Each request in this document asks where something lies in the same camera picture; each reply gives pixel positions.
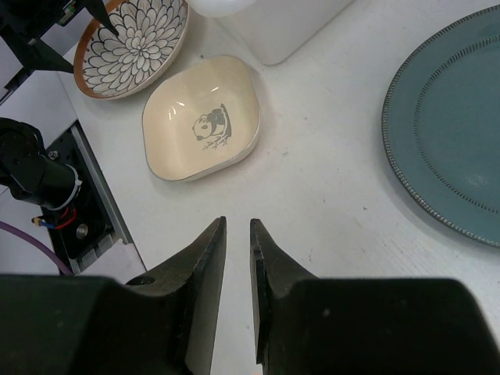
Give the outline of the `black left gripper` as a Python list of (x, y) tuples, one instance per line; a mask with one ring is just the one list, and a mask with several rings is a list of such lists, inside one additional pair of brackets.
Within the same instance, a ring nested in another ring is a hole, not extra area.
[[(24, 68), (73, 72), (72, 64), (41, 40), (63, 18), (66, 5), (66, 1), (1, 2), (1, 38)], [(84, 1), (84, 7), (102, 26), (119, 36), (102, 0)]]

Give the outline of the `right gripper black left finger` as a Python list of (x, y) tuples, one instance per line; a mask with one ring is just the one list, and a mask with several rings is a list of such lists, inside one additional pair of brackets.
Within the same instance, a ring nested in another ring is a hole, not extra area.
[(227, 221), (220, 217), (125, 284), (2, 276), (2, 373), (209, 373), (226, 249)]

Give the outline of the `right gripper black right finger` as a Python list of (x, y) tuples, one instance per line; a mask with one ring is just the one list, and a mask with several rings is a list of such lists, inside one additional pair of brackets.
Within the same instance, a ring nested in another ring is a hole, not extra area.
[(255, 356), (266, 374), (496, 374), (480, 306), (448, 278), (319, 278), (250, 223)]

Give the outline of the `flower pattern round bowl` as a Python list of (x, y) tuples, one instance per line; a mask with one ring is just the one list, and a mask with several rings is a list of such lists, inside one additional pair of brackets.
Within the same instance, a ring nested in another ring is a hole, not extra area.
[(111, 1), (114, 35), (97, 20), (85, 29), (73, 58), (74, 80), (90, 98), (135, 94), (171, 66), (188, 31), (186, 1)]

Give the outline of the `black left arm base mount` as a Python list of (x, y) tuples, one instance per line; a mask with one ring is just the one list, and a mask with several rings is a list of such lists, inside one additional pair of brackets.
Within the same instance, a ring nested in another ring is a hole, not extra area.
[(48, 231), (55, 254), (77, 274), (118, 241), (129, 245), (133, 239), (80, 123), (56, 138), (47, 153), (50, 160), (72, 166), (82, 185), (67, 207), (43, 208), (34, 223)]

